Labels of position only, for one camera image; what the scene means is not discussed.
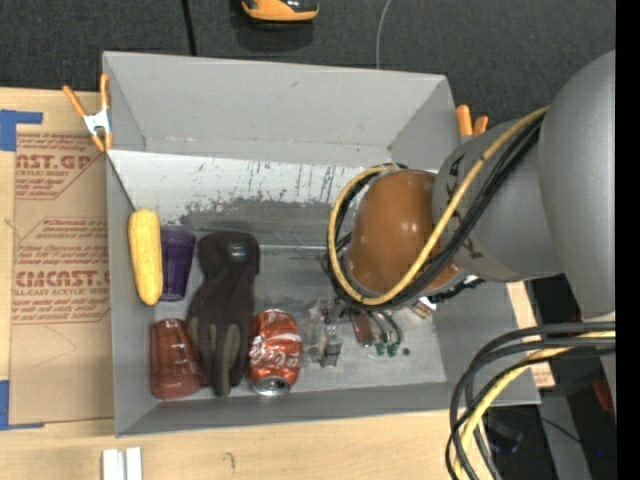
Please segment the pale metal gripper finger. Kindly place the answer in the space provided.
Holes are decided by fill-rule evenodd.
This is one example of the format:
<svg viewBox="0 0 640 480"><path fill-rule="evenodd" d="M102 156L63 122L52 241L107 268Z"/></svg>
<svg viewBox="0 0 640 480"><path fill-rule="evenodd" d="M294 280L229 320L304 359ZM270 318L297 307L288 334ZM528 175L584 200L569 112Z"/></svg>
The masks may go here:
<svg viewBox="0 0 640 480"><path fill-rule="evenodd" d="M325 323L324 311L327 309L326 301L318 299L308 309L308 319L304 332L304 347L310 360L322 362L328 344L328 332Z"/></svg>
<svg viewBox="0 0 640 480"><path fill-rule="evenodd" d="M323 367L335 367L341 353L343 340L339 336L343 307L333 306L327 310L325 316L326 342L322 355Z"/></svg>

